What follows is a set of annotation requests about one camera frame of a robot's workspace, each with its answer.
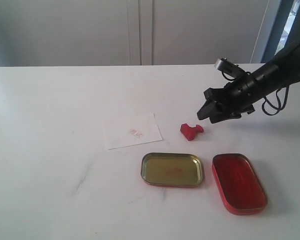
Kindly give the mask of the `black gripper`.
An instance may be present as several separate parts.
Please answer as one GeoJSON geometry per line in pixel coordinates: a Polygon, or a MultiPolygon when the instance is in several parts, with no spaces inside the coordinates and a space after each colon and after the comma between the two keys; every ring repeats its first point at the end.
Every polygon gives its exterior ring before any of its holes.
{"type": "Polygon", "coordinates": [[[253,104],[265,96],[265,81],[261,79],[239,80],[226,84],[223,88],[208,88],[206,99],[198,110],[197,118],[209,118],[212,124],[240,119],[241,114],[252,114],[253,104]]]}

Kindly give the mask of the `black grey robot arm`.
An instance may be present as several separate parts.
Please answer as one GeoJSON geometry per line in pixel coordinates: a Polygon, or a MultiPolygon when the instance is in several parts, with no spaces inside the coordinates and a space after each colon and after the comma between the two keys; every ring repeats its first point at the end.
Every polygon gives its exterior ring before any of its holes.
{"type": "Polygon", "coordinates": [[[239,119],[243,113],[255,111],[254,103],[263,99],[276,113],[282,111],[287,101],[275,106],[267,96],[300,82],[300,41],[294,41],[282,48],[267,63],[254,72],[245,71],[237,64],[220,58],[215,68],[228,83],[222,88],[208,88],[204,91],[206,102],[198,110],[199,120],[209,119],[212,124],[239,119]]]}

